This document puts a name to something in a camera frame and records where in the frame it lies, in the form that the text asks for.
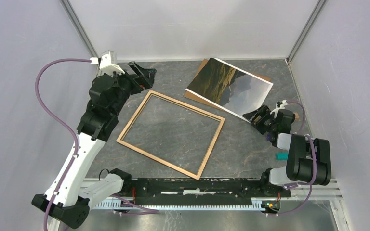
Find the wooden picture frame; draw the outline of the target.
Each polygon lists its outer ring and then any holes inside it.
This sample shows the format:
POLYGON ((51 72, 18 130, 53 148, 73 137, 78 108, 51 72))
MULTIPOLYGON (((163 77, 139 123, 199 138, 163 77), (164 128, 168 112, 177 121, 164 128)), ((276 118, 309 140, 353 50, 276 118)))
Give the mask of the wooden picture frame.
POLYGON ((210 113, 210 112, 205 111, 203 109, 197 108, 195 106, 192 106, 192 105, 187 104, 185 102, 182 102, 180 100, 174 99, 174 98, 166 96, 162 93, 158 93, 156 91, 151 90, 150 92, 148 92, 148 94, 146 95, 144 100, 141 102, 141 104, 139 105, 139 107, 137 108, 137 110, 135 111, 135 113, 133 114, 133 116, 131 117, 131 119, 129 120, 127 125, 125 126, 125 128, 122 130, 121 134, 118 136, 117 143, 119 143, 119 144, 121 144, 125 147, 128 147, 128 148, 130 148, 130 149, 132 149, 132 150, 134 150, 134 151, 136 151, 136 152, 138 152, 138 153, 140 153, 140 154, 142 154, 142 155, 144 155, 144 156, 146 156, 146 157, 148 157, 148 158, 150 158, 150 159, 152 159, 156 162, 159 162, 159 163, 161 163, 161 164, 163 164, 163 165, 165 165, 165 166, 167 166, 171 169, 174 169, 174 170, 176 170, 176 171, 178 171, 178 172, 180 172, 180 173, 182 173, 186 176, 189 176, 191 178, 194 178, 194 179, 198 180, 198 179, 200 179, 200 177, 202 175, 202 172, 203 172, 203 170, 204 170, 204 168, 207 164, 207 161, 208 161, 208 159, 210 157, 210 154, 211 154, 211 152, 214 148, 214 145, 215 145, 215 143, 216 143, 216 141, 219 137, 219 133, 220 133, 220 131, 221 131, 223 125, 224 125, 224 122, 225 122, 225 118, 223 118, 221 116, 215 115, 213 113, 210 113), (124 138, 127 136, 130 129, 133 127, 134 123, 138 120, 138 117, 143 112, 144 108, 146 107, 146 104, 150 101, 151 97, 153 97, 153 96, 158 98, 158 99, 161 99, 163 101, 172 103, 176 106, 179 106, 179 107, 184 108, 186 110, 190 110, 192 112, 195 112, 199 115, 202 115, 204 117, 207 117, 209 119, 212 119, 212 120, 218 122, 218 126, 216 128, 216 131, 212 136, 212 140, 209 143, 208 149, 207 149, 207 151, 204 155, 203 160, 201 161, 200 167, 199 167, 198 172, 196 174, 191 173, 190 171, 187 171, 187 170, 185 170, 185 169, 183 169, 183 168, 181 168, 181 167, 179 167, 179 166, 177 166, 173 163, 170 163, 170 162, 168 162, 168 161, 166 161, 162 158, 159 158, 159 157, 155 156, 154 154, 151 154, 151 153, 149 153, 149 152, 147 152, 147 151, 145 151, 145 150, 143 150, 139 147, 136 147, 136 146, 124 141, 124 138))

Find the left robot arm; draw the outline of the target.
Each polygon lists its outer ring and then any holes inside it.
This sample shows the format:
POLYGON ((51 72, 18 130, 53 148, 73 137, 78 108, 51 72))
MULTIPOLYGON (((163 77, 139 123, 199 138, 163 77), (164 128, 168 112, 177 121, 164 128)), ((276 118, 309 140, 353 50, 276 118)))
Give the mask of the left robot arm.
POLYGON ((114 194, 126 196, 132 191, 131 175, 114 169, 85 190, 85 176, 100 150, 118 124, 118 116, 131 95, 152 88, 154 68, 143 68, 129 62, 132 73, 117 65, 101 67, 89 89, 86 111, 76 129, 71 129, 74 142, 58 176, 43 194, 36 194, 32 205, 69 228, 77 229, 89 211, 114 194))

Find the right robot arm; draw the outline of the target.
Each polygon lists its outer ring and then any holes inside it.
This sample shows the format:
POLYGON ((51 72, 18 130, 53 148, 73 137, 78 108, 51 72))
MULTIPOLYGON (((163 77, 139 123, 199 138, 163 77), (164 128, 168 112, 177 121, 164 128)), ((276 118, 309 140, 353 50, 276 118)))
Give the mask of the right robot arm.
POLYGON ((303 185, 326 186, 332 178, 330 143, 310 135, 291 133, 296 119, 294 112, 279 106, 270 110, 262 105, 243 117, 266 139, 279 149, 288 152, 284 167, 269 168, 260 178, 259 191, 272 196, 281 187, 285 190, 303 185))

